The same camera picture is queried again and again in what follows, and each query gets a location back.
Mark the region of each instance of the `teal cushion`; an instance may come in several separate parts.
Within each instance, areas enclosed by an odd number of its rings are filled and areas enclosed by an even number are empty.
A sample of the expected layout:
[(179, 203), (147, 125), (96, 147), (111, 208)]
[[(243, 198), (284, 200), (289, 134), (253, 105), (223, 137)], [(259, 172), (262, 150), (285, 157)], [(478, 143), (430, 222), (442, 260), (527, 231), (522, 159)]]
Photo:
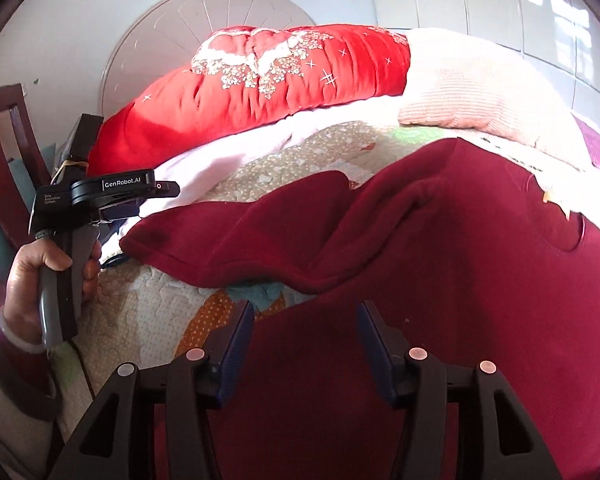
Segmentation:
[[(51, 171), (54, 163), (54, 156), (56, 154), (56, 145), (52, 144), (42, 149), (42, 158), (45, 161), (45, 164), (49, 171)], [(16, 183), (18, 191), (24, 201), (25, 205), (31, 211), (31, 207), (33, 206), (33, 201), (36, 197), (36, 190), (33, 187), (33, 183), (29, 178), (29, 174), (27, 173), (27, 169), (24, 166), (23, 161), (19, 158), (17, 160), (13, 160), (9, 163), (9, 169), (11, 170), (11, 174), (13, 175), (13, 181)], [(9, 269), (11, 268), (11, 263), (13, 262), (13, 257), (15, 256), (15, 252), (11, 249), (8, 244), (6, 238), (2, 234), (2, 230), (0, 229), (0, 281), (6, 281), (9, 275)]]

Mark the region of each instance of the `round metal pin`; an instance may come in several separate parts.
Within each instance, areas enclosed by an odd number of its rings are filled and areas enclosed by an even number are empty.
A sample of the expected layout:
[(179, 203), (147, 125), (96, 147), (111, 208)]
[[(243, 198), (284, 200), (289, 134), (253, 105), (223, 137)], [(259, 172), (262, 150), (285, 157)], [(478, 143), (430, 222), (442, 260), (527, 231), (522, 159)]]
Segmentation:
[(202, 348), (192, 348), (187, 352), (189, 361), (200, 361), (205, 356), (205, 351)]
[(427, 351), (424, 348), (414, 347), (409, 350), (409, 357), (416, 359), (416, 361), (423, 361), (427, 358)]
[(127, 376), (131, 375), (135, 369), (136, 369), (136, 367), (133, 366), (131, 363), (121, 364), (118, 367), (118, 375), (120, 377), (127, 377)]
[(482, 370), (486, 374), (494, 374), (496, 373), (496, 365), (491, 361), (482, 361), (480, 363), (480, 370)]

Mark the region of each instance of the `gray handle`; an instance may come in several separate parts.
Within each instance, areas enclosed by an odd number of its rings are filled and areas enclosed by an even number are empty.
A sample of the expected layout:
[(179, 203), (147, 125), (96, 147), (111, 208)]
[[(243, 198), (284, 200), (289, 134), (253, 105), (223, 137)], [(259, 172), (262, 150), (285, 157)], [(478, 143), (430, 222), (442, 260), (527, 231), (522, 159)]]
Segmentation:
[(55, 272), (46, 266), (40, 268), (40, 320), (46, 348), (53, 348), (78, 333), (84, 281), (82, 272), (98, 239), (98, 232), (97, 227), (85, 225), (75, 231), (56, 232), (50, 236), (74, 262), (63, 272)]

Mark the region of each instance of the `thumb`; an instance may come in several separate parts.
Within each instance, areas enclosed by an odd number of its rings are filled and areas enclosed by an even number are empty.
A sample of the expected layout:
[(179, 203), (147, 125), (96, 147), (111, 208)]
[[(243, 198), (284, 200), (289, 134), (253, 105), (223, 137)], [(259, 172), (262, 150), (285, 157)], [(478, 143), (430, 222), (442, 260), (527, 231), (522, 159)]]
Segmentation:
[(41, 238), (22, 246), (16, 255), (14, 266), (21, 270), (36, 270), (47, 266), (51, 270), (67, 270), (72, 260), (55, 243)]

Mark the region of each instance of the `chair backrest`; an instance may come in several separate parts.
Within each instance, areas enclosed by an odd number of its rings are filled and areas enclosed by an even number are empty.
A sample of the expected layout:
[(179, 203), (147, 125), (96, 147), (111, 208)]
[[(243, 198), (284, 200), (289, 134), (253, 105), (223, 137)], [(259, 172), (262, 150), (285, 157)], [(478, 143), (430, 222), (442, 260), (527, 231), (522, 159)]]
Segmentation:
[[(8, 112), (24, 167), (35, 189), (51, 181), (51, 176), (33, 134), (22, 86), (0, 87), (0, 113)], [(0, 228), (5, 240), (17, 250), (30, 241), (29, 210), (13, 179), (0, 142)], [(4, 301), (4, 285), (0, 282), (0, 304)]]

